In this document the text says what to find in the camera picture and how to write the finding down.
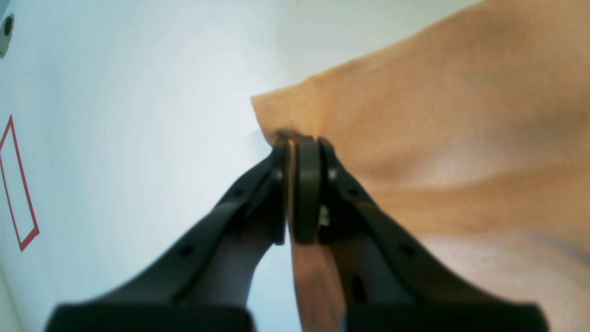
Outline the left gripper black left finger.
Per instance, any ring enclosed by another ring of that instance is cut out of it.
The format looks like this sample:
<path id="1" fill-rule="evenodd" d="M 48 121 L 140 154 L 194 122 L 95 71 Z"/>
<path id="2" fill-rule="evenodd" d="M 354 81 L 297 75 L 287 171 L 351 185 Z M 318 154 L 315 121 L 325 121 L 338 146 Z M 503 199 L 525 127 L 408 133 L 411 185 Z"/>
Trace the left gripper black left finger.
<path id="1" fill-rule="evenodd" d="M 254 271 L 286 239 L 289 141 L 242 175 L 202 220 L 139 275 L 58 306 L 47 332 L 254 332 Z"/>

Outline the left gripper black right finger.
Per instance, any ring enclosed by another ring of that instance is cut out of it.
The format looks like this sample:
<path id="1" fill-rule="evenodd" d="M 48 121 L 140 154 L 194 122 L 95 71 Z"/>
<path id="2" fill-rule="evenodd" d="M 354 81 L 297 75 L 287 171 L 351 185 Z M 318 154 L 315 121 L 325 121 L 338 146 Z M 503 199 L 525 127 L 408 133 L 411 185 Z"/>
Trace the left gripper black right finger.
<path id="1" fill-rule="evenodd" d="M 293 235 L 333 259 L 341 332 L 547 332 L 542 310 L 503 300 L 445 267 L 346 171 L 325 138 L 294 143 Z"/>

